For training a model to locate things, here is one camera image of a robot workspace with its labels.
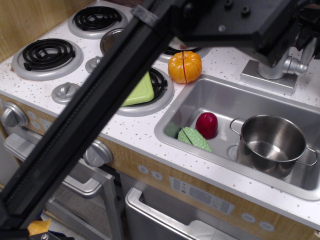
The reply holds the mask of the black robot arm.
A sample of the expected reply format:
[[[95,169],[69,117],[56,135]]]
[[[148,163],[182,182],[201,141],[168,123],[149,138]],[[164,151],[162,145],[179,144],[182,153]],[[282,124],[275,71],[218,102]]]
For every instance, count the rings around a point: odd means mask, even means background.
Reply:
[[[299,33],[309,0],[146,0],[0,194],[0,231],[27,233],[47,200],[143,75],[177,37],[187,46],[234,47],[268,66]]]

